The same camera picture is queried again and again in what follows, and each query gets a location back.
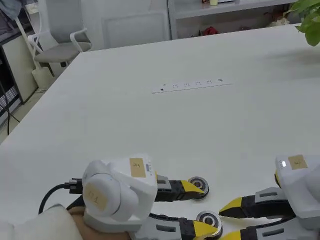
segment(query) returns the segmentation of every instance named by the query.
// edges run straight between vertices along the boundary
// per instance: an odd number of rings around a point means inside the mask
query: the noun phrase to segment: power strip
[[[167,92],[175,92],[175,91],[183,91],[190,89],[201,89],[208,87],[216,87],[223,85],[231,85],[232,83],[226,81],[222,78],[218,78],[217,80],[198,80],[194,82],[183,82],[183,83],[174,83],[174,84],[164,84],[159,87],[157,90],[153,91],[153,94],[167,93]]]

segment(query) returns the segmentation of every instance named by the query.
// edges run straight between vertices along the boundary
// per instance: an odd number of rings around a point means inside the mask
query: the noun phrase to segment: black electrical cord
[[[70,185],[69,183],[64,183],[64,184],[59,184],[53,188],[51,188],[46,195],[44,196],[44,198],[41,201],[40,207],[39,207],[39,212],[38,214],[42,214],[46,205],[46,202],[48,200],[48,198],[51,196],[51,194],[53,194],[55,191],[59,190],[59,189],[69,189]]]
[[[8,107],[9,106],[9,100],[8,100],[8,97],[7,97],[7,94],[6,94],[6,90],[5,90],[4,86],[2,85],[1,81],[0,81],[0,88],[1,88],[1,91],[2,91],[2,93],[4,95],[5,105]],[[13,117],[18,123],[20,123],[20,121],[18,119],[16,119],[15,116],[13,116],[10,113],[9,108],[3,107],[2,105],[0,105],[0,107],[2,109],[4,109],[8,113],[8,120],[7,120],[7,124],[6,124],[6,134],[7,134],[7,136],[9,136],[9,134],[10,134],[10,117]]]
[[[64,184],[59,184],[53,188],[51,188],[44,198],[41,201],[40,207],[39,207],[39,212],[38,214],[41,214],[44,211],[46,202],[48,198],[57,190],[59,189],[69,189],[70,194],[82,194],[83,191],[83,186],[82,186],[82,179],[81,178],[72,178],[69,180],[69,182],[65,182]],[[84,200],[82,198],[82,195],[75,201],[73,202],[69,207],[75,207],[75,206],[83,206],[84,205]]]

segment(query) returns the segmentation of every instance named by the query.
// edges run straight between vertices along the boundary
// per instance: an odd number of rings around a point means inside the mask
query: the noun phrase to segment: green plant
[[[296,28],[305,34],[311,46],[320,43],[320,0],[298,0],[287,13],[302,14],[304,19]]]

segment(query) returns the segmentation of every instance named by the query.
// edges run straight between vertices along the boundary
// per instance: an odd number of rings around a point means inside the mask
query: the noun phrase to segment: white sleeve
[[[83,240],[71,215],[52,207],[24,224],[0,222],[1,240]]]

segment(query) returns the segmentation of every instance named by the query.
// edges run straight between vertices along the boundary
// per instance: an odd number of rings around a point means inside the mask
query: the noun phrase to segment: person's hand
[[[69,210],[83,240],[130,240],[129,234],[124,233],[102,233],[87,226],[84,222],[85,208],[81,206]]]

